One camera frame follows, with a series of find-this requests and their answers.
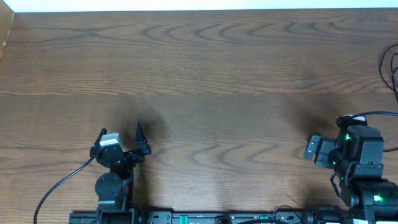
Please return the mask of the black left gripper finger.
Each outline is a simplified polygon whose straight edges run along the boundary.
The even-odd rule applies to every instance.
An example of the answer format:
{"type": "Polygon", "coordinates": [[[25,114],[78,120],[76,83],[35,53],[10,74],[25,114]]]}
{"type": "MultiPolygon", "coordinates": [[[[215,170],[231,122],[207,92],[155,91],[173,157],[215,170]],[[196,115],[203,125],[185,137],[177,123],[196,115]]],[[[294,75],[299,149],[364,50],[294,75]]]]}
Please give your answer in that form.
{"type": "Polygon", "coordinates": [[[100,133],[99,136],[97,137],[96,141],[94,142],[94,144],[92,145],[91,149],[90,149],[90,157],[98,157],[98,154],[101,152],[101,138],[107,133],[107,129],[103,128],[100,133]]]}
{"type": "Polygon", "coordinates": [[[139,150],[143,153],[143,155],[152,154],[152,149],[147,141],[146,137],[144,136],[142,126],[140,122],[136,123],[136,138],[134,141],[135,145],[139,148],[139,150]]]}

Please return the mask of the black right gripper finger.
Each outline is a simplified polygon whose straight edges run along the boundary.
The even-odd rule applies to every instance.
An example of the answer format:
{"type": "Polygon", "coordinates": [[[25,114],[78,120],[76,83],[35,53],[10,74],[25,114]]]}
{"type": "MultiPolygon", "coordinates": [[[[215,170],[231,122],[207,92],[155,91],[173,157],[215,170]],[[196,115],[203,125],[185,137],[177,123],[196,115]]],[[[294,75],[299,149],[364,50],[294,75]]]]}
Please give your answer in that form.
{"type": "Polygon", "coordinates": [[[318,151],[318,144],[308,144],[303,154],[305,160],[313,160],[315,153],[318,151]]]}
{"type": "Polygon", "coordinates": [[[322,135],[320,133],[312,133],[308,136],[307,146],[317,147],[321,141],[322,141],[322,135]]]}

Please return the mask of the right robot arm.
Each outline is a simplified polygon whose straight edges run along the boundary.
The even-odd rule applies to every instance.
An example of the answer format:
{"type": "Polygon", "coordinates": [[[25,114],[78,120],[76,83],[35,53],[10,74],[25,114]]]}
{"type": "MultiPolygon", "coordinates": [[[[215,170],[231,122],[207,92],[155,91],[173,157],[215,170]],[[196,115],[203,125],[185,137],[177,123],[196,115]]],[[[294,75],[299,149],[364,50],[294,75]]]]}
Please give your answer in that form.
{"type": "Polygon", "coordinates": [[[331,181],[337,196],[349,209],[350,219],[368,222],[397,221],[397,184],[382,177],[384,140],[379,130],[348,126],[337,139],[309,135],[304,153],[318,167],[334,170],[331,181]]]}

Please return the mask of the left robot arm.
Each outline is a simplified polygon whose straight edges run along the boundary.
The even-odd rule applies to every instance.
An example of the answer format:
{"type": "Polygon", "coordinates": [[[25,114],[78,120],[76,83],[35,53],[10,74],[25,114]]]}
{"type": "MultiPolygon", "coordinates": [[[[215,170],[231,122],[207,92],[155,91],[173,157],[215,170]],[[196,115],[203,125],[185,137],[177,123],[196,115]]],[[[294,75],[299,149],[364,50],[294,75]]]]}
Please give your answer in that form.
{"type": "Polygon", "coordinates": [[[136,123],[136,150],[124,151],[124,144],[119,133],[108,134],[103,128],[90,149],[90,156],[97,163],[109,169],[101,175],[95,183],[98,196],[96,209],[96,224],[104,223],[147,223],[147,214],[140,208],[133,206],[132,185],[134,182],[134,168],[143,163],[144,157],[151,154],[148,143],[140,123],[136,123]]]}

